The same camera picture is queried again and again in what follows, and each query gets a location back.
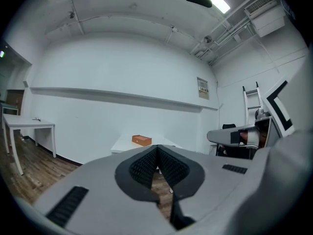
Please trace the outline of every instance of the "wall shelf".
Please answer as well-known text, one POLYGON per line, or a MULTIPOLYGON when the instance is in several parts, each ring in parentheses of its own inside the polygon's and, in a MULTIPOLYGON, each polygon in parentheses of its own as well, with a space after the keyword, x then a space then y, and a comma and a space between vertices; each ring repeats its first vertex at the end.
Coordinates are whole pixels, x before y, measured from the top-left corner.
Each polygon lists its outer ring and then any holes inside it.
POLYGON ((77 98, 93 101, 104 101, 120 104, 130 104, 144 107, 161 108, 167 110, 179 110, 188 112, 200 112, 202 109, 210 109, 214 111, 218 110, 217 108, 190 104, 186 102, 167 100, 163 98, 102 90, 81 89, 81 88, 31 87, 31 91, 33 94, 77 98))

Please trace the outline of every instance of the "wooden floor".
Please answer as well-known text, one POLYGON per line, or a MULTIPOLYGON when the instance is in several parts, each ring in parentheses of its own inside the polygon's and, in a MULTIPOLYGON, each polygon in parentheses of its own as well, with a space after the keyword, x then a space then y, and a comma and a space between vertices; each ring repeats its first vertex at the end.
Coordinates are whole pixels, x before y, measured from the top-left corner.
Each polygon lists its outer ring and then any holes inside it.
MULTIPOLYGON (((12 149, 7 154, 0 130, 0 173, 9 190, 14 196, 18 196, 32 204, 51 185, 64 178, 78 166, 59 158, 53 158, 52 154, 37 147, 33 141, 22 141, 18 131, 15 132, 15 144, 24 175, 20 175, 14 162, 12 149)), ((172 194, 164 177, 155 173, 151 190, 160 197, 160 209, 163 216, 169 219, 172 207, 172 194)))

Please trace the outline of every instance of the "ceiling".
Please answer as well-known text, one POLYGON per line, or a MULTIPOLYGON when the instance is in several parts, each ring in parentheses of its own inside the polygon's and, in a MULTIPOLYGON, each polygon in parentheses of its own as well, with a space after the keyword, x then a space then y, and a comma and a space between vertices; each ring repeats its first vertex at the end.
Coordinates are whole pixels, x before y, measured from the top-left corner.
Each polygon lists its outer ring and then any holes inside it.
MULTIPOLYGON (((226 14, 215 6, 205 8, 186 0, 73 0, 73 4, 85 34, 125 32, 164 42, 171 32, 171 26, 174 26, 178 32, 172 34, 168 44, 189 53, 244 0, 225 1, 230 6, 226 14)), ((28 0, 21 8, 20 15, 37 35, 55 42, 82 34, 71 11, 71 0, 28 0)), ((240 11, 226 23, 234 25, 243 16, 243 11, 240 11)), ((224 30, 223 26, 219 27, 212 34, 213 39, 224 30)))

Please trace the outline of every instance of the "air vent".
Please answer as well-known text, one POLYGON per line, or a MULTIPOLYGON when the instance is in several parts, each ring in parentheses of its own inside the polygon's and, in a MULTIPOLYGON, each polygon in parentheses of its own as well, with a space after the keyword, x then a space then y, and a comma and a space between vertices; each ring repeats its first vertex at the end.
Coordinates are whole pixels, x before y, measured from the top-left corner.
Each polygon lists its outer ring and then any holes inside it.
POLYGON ((64 227, 83 201, 89 190, 74 186, 63 199, 48 213, 47 218, 64 227))
POLYGON ((245 7, 244 11, 250 19, 254 19, 276 5, 276 0, 256 0, 245 7))
POLYGON ((248 168, 239 167, 239 166, 235 166, 235 165, 231 165, 231 164, 224 164, 222 166, 222 168, 225 170, 231 170, 233 172, 237 172, 237 173, 241 173, 241 174, 245 174, 246 171, 248 170, 248 168))

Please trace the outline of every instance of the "pipe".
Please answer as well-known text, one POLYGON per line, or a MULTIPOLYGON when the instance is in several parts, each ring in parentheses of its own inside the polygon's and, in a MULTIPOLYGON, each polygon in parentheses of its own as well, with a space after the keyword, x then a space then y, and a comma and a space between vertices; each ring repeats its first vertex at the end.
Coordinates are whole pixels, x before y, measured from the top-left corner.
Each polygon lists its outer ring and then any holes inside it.
POLYGON ((239 34, 240 32, 242 32, 245 28, 242 27, 242 28, 239 28, 238 30, 236 30, 235 32, 233 32, 229 37, 227 37, 226 39, 224 39, 221 43, 219 43, 219 48, 221 48, 226 42, 228 42, 230 39, 233 38, 233 36, 239 34))
POLYGON ((222 56, 220 56, 219 58, 224 57, 225 55, 229 54, 230 52, 232 52, 233 50, 235 50, 236 48, 238 48, 239 46, 243 45, 245 42, 251 40, 252 38, 254 38, 256 35, 253 35, 252 37, 249 37, 248 39, 244 40, 242 43, 238 44, 237 46, 235 46, 233 49, 229 50, 228 52, 224 53, 222 56))
MULTIPOLYGON (((92 20, 92 19, 95 19, 95 18, 107 18, 107 17, 128 17, 128 16, 123 16, 123 15, 105 15, 105 16, 97 16, 97 17, 91 17, 91 18, 81 19, 81 20, 76 19, 76 21, 67 23, 66 25, 69 26, 69 25, 72 25, 72 24, 77 24, 77 23, 79 24, 79 23, 81 23, 81 22, 85 22, 85 21, 92 20)), ((168 25, 165 25, 165 24, 160 24, 160 23, 157 23, 157 24, 162 25, 162 26, 165 26, 165 27, 170 27, 170 28, 172 28, 172 26, 168 26, 168 25)), ((63 27, 63 26, 57 27, 57 28, 51 30, 50 32, 52 32, 52 31, 54 31, 54 30, 57 30, 57 29, 59 29, 59 28, 61 28, 61 27, 63 27)), ((182 34, 182 35, 184 35, 184 36, 186 36, 186 37, 189 37, 189 38, 191 38, 191 39, 194 39, 193 36, 191 36, 191 35, 189 35, 189 34, 183 32, 183 31, 180 31, 180 30, 178 30, 177 28, 174 29, 173 32, 179 32, 180 34, 182 34)))
POLYGON ((171 38, 172 34, 173 34, 173 30, 171 29, 170 34, 168 34, 168 36, 165 39, 165 45, 167 45, 167 43, 170 41, 170 38, 171 38))
POLYGON ((251 28, 250 28, 250 24, 248 24, 248 25, 246 26, 246 29, 247 29, 247 31, 250 33, 250 35, 253 36, 252 30, 251 30, 251 28))
POLYGON ((67 24, 64 25, 64 28, 67 29, 69 36, 72 37, 72 33, 70 32, 67 24))
POLYGON ((202 58, 206 57, 206 56, 209 54, 209 52, 211 53, 212 50, 211 50, 211 49, 208 49, 208 50, 201 56, 201 60, 202 60, 202 58))
MULTIPOLYGON (((227 25, 225 25, 224 23, 222 25, 225 27, 225 31, 221 35, 225 34, 225 32, 227 32, 228 30, 227 25)), ((198 48, 199 45, 202 44, 203 42, 204 42, 204 39, 202 39, 199 43, 197 43, 197 45, 189 52, 189 54, 192 54, 196 50, 196 48, 198 48)))
POLYGON ((196 44, 196 46, 189 52, 189 54, 191 55, 196 50, 196 48, 198 48, 199 45, 202 44, 203 42, 204 42, 204 38, 199 43, 196 44))
POLYGON ((208 51, 210 51, 210 49, 207 48, 207 49, 202 53, 202 55, 199 57, 199 59, 203 58, 203 56, 204 56, 208 51))
POLYGON ((250 30, 251 35, 253 36, 255 34, 253 26, 251 24, 248 24, 247 26, 248 26, 248 28, 250 30))
POLYGON ((279 73, 279 70, 278 70, 276 64, 274 63, 273 59, 271 58, 271 56, 270 56, 270 54, 269 54, 269 52, 268 52, 268 49, 266 49, 266 47, 264 46, 264 44, 263 44, 262 42, 259 42, 258 39, 256 39, 256 42, 265 50, 265 52, 267 53, 267 55, 268 55, 270 61, 272 62, 272 64, 274 64, 274 66, 275 66, 277 72, 279 73))
POLYGON ((220 27, 228 18, 230 18, 232 15, 234 15, 239 9, 241 9, 242 6, 244 6, 247 2, 249 2, 250 0, 245 0, 243 3, 241 3, 236 9, 234 9, 231 13, 228 14, 227 17, 225 17, 222 21, 220 21, 220 23, 215 26, 211 32, 210 35, 218 28, 220 27))
POLYGON ((234 31, 239 25, 241 25, 242 22, 244 22, 246 19, 248 19, 248 17, 243 18, 239 23, 237 23, 234 27, 232 27, 225 35, 219 37, 219 39, 217 41, 220 41, 221 39, 223 39, 227 34, 231 33, 232 31, 234 31))
POLYGON ((83 30, 83 28, 82 28, 82 25, 81 25, 81 23, 80 23, 80 21, 79 21, 79 19, 78 19, 77 11, 76 11, 76 8, 75 8, 75 5, 74 5, 73 0, 70 0, 70 3, 72 4, 73 12, 74 12, 74 14, 75 14, 75 19, 77 20, 79 30, 80 30, 80 32, 84 35, 85 33, 84 33, 84 30, 83 30))

